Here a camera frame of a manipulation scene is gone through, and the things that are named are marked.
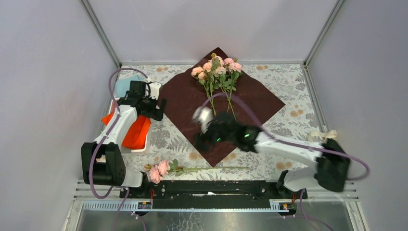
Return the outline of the dark red wrapping paper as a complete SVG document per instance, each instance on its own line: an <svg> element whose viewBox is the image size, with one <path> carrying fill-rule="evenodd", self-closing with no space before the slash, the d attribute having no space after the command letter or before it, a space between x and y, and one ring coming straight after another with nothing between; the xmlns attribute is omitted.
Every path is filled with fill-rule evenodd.
<svg viewBox="0 0 408 231"><path fill-rule="evenodd" d="M193 123L192 116L194 111L207 100L207 95L204 87L191 76L191 72L192 68L189 68L165 83L160 90L160 98L167 100L165 115L209 165L215 167L235 150L235 146L230 142L219 142L208 151L196 148L195 135L200 127ZM261 123L266 123L285 106L285 103L267 87L246 73L238 78L235 87L236 91L233 95L248 105Z"/></svg>

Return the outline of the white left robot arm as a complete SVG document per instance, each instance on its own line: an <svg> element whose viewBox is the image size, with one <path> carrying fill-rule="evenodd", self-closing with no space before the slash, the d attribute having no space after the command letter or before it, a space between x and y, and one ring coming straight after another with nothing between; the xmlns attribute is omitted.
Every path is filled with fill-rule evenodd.
<svg viewBox="0 0 408 231"><path fill-rule="evenodd" d="M158 105L162 84L159 82L131 81L125 96L113 102L113 115L102 133L81 147L83 177L86 184L131 187L138 198L149 193L143 173L127 169L121 150L130 130L142 118L161 121L166 99Z"/></svg>

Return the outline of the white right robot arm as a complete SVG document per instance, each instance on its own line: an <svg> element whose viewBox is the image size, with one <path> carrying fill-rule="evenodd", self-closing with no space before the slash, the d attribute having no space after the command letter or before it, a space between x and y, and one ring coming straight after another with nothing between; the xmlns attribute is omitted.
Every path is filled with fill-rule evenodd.
<svg viewBox="0 0 408 231"><path fill-rule="evenodd" d="M192 120L201 127L196 135L196 144L204 151L226 141L244 152L274 154L305 165L302 169L281 173L276 182L276 192L282 198L316 186L336 193L344 191L350 159L344 153L333 154L334 151L342 152L342 149L332 139L319 144L282 136L271 137L261 127L243 125L228 113L213 115L208 108L198 108Z"/></svg>

